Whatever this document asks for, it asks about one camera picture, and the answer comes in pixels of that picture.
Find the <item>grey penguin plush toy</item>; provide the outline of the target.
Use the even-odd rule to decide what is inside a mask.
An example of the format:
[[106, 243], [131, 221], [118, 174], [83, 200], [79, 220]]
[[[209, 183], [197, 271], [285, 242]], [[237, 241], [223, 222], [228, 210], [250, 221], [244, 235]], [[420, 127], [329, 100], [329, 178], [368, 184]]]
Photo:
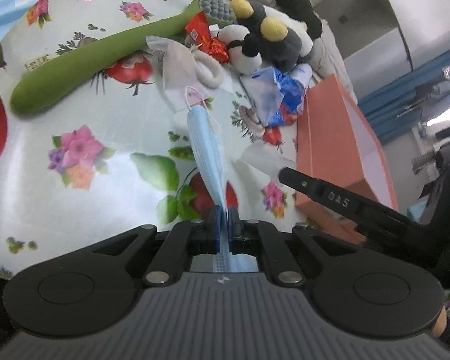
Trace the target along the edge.
[[229, 7], [237, 24], [257, 38], [262, 57], [280, 72], [290, 72], [307, 60], [314, 43], [305, 23], [254, 0], [232, 0]]

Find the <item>grey wardrobe cabinet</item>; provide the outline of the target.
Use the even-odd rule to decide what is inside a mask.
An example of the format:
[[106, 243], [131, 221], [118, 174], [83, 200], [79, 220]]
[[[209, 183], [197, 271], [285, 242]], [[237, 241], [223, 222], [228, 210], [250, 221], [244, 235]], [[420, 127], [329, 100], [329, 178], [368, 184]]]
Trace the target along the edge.
[[450, 0], [323, 0], [357, 98], [450, 50]]

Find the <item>pink cardboard box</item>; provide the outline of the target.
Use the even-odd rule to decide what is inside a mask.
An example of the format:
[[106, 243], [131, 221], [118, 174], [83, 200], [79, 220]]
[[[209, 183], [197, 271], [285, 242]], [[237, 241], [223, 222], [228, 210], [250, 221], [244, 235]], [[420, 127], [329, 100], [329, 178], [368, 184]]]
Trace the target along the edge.
[[307, 90], [296, 147], [299, 172], [398, 209], [382, 144], [337, 77]]

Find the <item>grey duvet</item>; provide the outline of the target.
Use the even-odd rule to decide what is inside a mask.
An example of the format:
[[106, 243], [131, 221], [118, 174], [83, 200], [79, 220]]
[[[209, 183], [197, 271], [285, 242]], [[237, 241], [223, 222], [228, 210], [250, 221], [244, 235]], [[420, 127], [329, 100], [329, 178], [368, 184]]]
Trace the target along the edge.
[[[283, 9], [279, 7], [275, 0], [255, 1], [283, 12]], [[345, 62], [337, 46], [336, 38], [328, 22], [325, 19], [320, 19], [322, 22], [322, 36], [318, 39], [312, 40], [314, 46], [311, 53], [307, 57], [308, 63], [313, 68], [315, 74], [322, 79], [330, 77], [331, 75], [336, 76], [347, 89], [351, 98], [354, 101], [357, 101], [358, 99], [354, 92], [350, 76], [346, 70]]]

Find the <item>small panda plush toy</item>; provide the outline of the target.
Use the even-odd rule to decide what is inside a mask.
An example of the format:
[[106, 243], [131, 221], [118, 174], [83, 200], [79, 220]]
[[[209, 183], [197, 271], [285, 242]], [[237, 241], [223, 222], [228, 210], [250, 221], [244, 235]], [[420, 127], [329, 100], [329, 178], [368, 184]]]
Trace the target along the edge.
[[229, 62], [240, 74], [255, 73], [262, 65], [257, 38], [247, 27], [239, 24], [228, 25], [218, 32], [218, 40], [225, 44]]

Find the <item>green massage hammer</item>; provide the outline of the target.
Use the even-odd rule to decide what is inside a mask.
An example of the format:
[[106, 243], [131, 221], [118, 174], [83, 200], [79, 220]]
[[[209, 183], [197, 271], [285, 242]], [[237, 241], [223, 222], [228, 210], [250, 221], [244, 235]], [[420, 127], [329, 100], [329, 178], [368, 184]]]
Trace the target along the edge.
[[66, 52], [26, 73], [15, 85], [9, 107], [16, 116], [34, 116], [54, 107], [97, 72], [141, 50], [150, 36], [181, 34], [205, 0], [193, 0], [183, 12], [101, 38]]

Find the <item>white tissue paper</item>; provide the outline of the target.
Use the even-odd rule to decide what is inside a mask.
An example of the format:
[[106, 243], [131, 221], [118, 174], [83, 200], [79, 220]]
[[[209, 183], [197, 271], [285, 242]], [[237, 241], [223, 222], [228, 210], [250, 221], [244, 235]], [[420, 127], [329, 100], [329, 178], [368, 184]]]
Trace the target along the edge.
[[279, 173], [283, 168], [296, 168], [296, 163], [284, 156], [269, 144], [253, 143], [249, 145], [240, 157], [241, 162], [268, 175], [274, 182], [279, 181]]

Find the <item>blue curtain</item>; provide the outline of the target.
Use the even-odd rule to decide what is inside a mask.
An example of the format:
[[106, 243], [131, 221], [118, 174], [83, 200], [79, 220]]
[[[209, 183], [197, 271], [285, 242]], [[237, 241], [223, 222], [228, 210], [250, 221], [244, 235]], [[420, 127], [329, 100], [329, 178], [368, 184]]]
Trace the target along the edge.
[[398, 115], [416, 99], [417, 88], [443, 76], [442, 69], [448, 65], [450, 50], [358, 101], [358, 107], [382, 145], [418, 123], [421, 110]]

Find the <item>blue red plastic bag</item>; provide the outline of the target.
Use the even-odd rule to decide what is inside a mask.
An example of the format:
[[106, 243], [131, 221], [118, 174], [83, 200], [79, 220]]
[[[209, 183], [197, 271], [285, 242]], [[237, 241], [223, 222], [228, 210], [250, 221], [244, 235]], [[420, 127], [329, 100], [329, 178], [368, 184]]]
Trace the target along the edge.
[[264, 127], [292, 125], [303, 114], [307, 90], [289, 73], [280, 72], [276, 67], [266, 67], [240, 78]]

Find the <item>white fluffy scrunchie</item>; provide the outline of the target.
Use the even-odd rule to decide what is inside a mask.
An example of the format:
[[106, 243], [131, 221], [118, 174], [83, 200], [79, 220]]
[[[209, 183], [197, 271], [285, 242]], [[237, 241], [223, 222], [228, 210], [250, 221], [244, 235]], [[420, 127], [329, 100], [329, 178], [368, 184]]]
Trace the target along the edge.
[[212, 56], [197, 50], [193, 52], [196, 78], [207, 88], [216, 89], [224, 82], [224, 68]]

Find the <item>blue surgical masks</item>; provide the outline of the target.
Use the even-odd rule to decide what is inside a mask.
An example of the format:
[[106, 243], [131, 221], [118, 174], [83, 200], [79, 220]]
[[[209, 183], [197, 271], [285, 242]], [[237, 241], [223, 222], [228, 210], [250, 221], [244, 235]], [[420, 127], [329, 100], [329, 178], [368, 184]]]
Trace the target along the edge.
[[212, 267], [220, 273], [248, 273], [257, 271], [257, 261], [247, 254], [232, 254], [228, 245], [228, 213], [224, 153], [218, 134], [212, 125], [206, 108], [194, 105], [187, 114], [187, 129], [197, 169], [217, 213], [218, 225]]

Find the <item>clear plastic wrapper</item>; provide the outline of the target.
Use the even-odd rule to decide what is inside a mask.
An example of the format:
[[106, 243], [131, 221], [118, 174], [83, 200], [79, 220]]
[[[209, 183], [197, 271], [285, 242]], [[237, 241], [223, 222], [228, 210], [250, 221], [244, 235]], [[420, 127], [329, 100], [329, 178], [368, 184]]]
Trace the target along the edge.
[[148, 51], [157, 58], [161, 67], [163, 93], [174, 112], [180, 112], [206, 100], [212, 88], [202, 85], [197, 79], [193, 52], [178, 41], [148, 36]]

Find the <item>red foil wrapper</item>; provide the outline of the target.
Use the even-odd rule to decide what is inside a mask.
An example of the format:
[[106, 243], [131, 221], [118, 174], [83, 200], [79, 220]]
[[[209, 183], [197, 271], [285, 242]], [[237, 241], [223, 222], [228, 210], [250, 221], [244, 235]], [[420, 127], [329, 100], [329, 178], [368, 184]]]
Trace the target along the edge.
[[193, 16], [185, 26], [185, 31], [200, 51], [213, 57], [221, 64], [229, 63], [227, 47], [217, 36], [211, 35], [204, 12], [201, 11]]

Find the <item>white spray can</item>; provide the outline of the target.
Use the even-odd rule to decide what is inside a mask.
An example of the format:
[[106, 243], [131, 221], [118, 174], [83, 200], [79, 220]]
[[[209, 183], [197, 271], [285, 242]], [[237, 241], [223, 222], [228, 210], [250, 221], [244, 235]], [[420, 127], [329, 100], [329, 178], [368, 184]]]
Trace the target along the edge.
[[308, 63], [300, 63], [291, 70], [289, 76], [307, 90], [313, 76], [313, 70]]

